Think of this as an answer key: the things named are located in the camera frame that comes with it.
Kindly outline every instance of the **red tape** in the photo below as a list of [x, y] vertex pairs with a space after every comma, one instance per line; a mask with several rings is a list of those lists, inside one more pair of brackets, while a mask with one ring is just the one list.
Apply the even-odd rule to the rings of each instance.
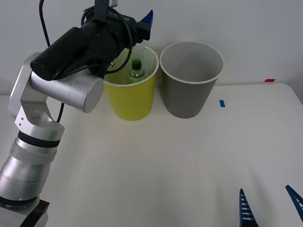
[[276, 79], [266, 79], [264, 82], [274, 82]]

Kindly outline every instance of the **green bottle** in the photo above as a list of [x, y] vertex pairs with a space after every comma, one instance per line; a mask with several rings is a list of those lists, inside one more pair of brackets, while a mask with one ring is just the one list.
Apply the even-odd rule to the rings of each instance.
[[129, 68], [129, 83], [138, 83], [147, 78], [147, 73], [142, 68], [142, 62], [140, 59], [134, 59]]

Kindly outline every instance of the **cup rim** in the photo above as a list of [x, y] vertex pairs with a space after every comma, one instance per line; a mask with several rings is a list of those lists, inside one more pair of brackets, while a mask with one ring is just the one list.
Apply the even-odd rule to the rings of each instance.
[[153, 50], [152, 50], [151, 48], [149, 48], [148, 46], [145, 46], [145, 45], [142, 45], [142, 44], [139, 44], [139, 45], [141, 45], [141, 46], [143, 46], [145, 49], [151, 51], [151, 52], [154, 54], [154, 56], [156, 57], [157, 65], [156, 65], [156, 68], [155, 68], [155, 70], [153, 71], [153, 73], [152, 73], [149, 77], [145, 78], [144, 80], [142, 80], [142, 81], [140, 81], [140, 82], [138, 82], [138, 83], [134, 83], [134, 84], [113, 84], [113, 83], [110, 83], [110, 82], [104, 80], [104, 83], [105, 83], [105, 84], [108, 84], [108, 85], [111, 85], [111, 86], [115, 86], [115, 87], [133, 87], [133, 86], [137, 86], [137, 85], [139, 85], [139, 84], [142, 84], [142, 83], [148, 81], [149, 79], [151, 79], [151, 78], [157, 73], [157, 71], [158, 71], [158, 69], [159, 69], [159, 62], [160, 62], [160, 61], [159, 61], [159, 58], [158, 58], [156, 52], [153, 51]]
[[[172, 46], [174, 46], [174, 45], [180, 44], [180, 43], [198, 43], [198, 44], [203, 44], [203, 45], [206, 45], [206, 46], [208, 46], [208, 47], [214, 49], [214, 50], [220, 55], [220, 57], [222, 58], [222, 61], [223, 61], [223, 66], [222, 66], [222, 69], [221, 69], [220, 73], [219, 73], [217, 76], [215, 76], [214, 78], [212, 78], [212, 79], [205, 80], [205, 81], [199, 81], [199, 82], [190, 82], [190, 81], [186, 81], [186, 80], [181, 80], [181, 79], [178, 79], [178, 78], [172, 76], [171, 74], [169, 74], [169, 73], [164, 69], [164, 67], [163, 67], [163, 65], [162, 65], [162, 56], [163, 56], [163, 54], [165, 53], [165, 51], [166, 51], [168, 48], [170, 48], [170, 47], [172, 47]], [[160, 55], [160, 66], [161, 66], [162, 70], [164, 71], [164, 73], [165, 73], [166, 75], [168, 75], [168, 76], [171, 77], [172, 79], [174, 79], [174, 80], [176, 80], [176, 81], [179, 81], [179, 82], [181, 82], [181, 83], [185, 83], [185, 84], [206, 84], [206, 83], [209, 83], [209, 82], [212, 82], [212, 81], [218, 79], [218, 77], [221, 75], [221, 73], [222, 73], [222, 71], [223, 71], [223, 68], [224, 68], [224, 57], [222, 56], [222, 54], [221, 54], [215, 47], [211, 46], [211, 45], [208, 44], [208, 43], [201, 42], [201, 41], [194, 41], [194, 40], [193, 40], [193, 41], [191, 41], [191, 40], [188, 40], [188, 41], [179, 41], [179, 42], [172, 43], [172, 44], [170, 44], [170, 45], [168, 45], [167, 47], [164, 48], [164, 50], [161, 52], [161, 55]]]

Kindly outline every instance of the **black cable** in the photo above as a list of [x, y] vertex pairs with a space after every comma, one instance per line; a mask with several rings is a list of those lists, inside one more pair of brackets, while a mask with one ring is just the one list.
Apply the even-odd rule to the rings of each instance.
[[61, 103], [60, 111], [59, 111], [58, 118], [57, 118], [58, 123], [60, 122], [60, 120], [62, 118], [63, 110], [64, 110], [64, 103]]
[[51, 44], [49, 42], [49, 38], [48, 38], [48, 34], [47, 34], [47, 30], [46, 30], [46, 26], [45, 26], [45, 22], [44, 22], [44, 18], [43, 18], [43, 10], [42, 10], [43, 3], [44, 3], [44, 0], [40, 0], [40, 2], [39, 2], [39, 15], [40, 15], [42, 29], [43, 29], [43, 32], [44, 32], [44, 36], [45, 36], [45, 39], [46, 39], [47, 46], [50, 46]]
[[94, 6], [84, 10], [84, 13], [81, 17], [81, 26], [84, 25], [84, 21], [85, 21], [85, 18], [90, 14], [90, 13], [94, 13], [93, 10], [95, 9]]
[[[46, 39], [46, 43], [47, 43], [47, 46], [49, 47], [51, 44], [49, 42], [49, 38], [48, 38], [48, 34], [47, 34], [47, 30], [46, 30], [46, 26], [45, 26], [45, 22], [44, 22], [44, 18], [43, 18], [43, 3], [44, 3], [44, 0], [40, 0], [40, 2], [39, 2], [39, 15], [40, 15], [40, 20], [41, 20], [41, 24], [42, 24], [43, 33], [44, 33], [44, 36], [45, 36], [45, 39]], [[61, 103], [60, 111], [59, 111], [58, 118], [57, 118], [58, 123], [61, 120], [63, 110], [64, 110], [64, 103]]]
[[129, 25], [127, 24], [127, 22], [125, 21], [125, 19], [122, 17], [122, 15], [117, 10], [115, 10], [113, 8], [109, 8], [108, 10], [112, 11], [113, 13], [115, 13], [120, 18], [120, 20], [124, 23], [124, 25], [125, 25], [125, 27], [127, 29], [128, 37], [129, 37], [129, 51], [128, 51], [127, 58], [124, 61], [124, 63], [118, 69], [115, 69], [115, 70], [112, 70], [112, 71], [106, 71], [106, 74], [112, 74], [112, 73], [118, 72], [121, 69], [123, 69], [127, 65], [129, 59], [131, 58], [132, 51], [133, 51], [133, 36], [132, 36], [131, 29], [129, 28]]

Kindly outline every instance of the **gray cup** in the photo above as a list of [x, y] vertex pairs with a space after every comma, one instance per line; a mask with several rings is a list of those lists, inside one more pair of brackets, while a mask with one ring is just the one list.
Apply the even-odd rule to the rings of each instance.
[[160, 56], [166, 109], [179, 118], [191, 118], [202, 109], [223, 69], [222, 55], [198, 41], [178, 42]]

